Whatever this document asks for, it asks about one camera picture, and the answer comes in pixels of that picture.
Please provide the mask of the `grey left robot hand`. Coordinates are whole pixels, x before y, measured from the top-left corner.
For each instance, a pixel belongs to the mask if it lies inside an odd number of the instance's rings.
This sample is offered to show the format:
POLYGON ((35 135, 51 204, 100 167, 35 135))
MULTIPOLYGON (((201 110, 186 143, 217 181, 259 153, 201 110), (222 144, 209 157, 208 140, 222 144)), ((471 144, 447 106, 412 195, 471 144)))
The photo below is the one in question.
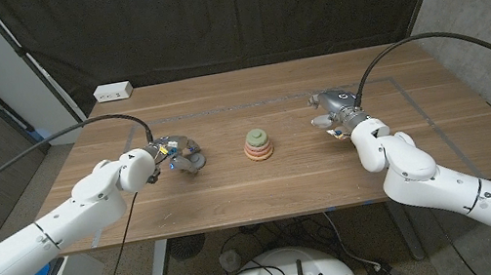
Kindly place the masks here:
POLYGON ((201 148, 193 139, 185 136, 166 136, 151 142, 144 148, 154 158, 154 163, 169 163, 171 170, 184 170, 195 174, 206 164, 201 148))

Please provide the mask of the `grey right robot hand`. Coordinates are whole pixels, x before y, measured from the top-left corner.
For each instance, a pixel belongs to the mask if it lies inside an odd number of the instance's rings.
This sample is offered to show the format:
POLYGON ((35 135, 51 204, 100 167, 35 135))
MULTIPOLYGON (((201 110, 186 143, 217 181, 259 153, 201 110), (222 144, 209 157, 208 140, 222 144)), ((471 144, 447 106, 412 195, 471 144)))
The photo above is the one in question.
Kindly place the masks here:
POLYGON ((311 107, 321 107, 326 114, 315 116, 311 125, 321 130, 334 130, 350 134, 356 126, 370 117, 355 105, 357 97, 347 91, 326 91, 309 98, 311 107))

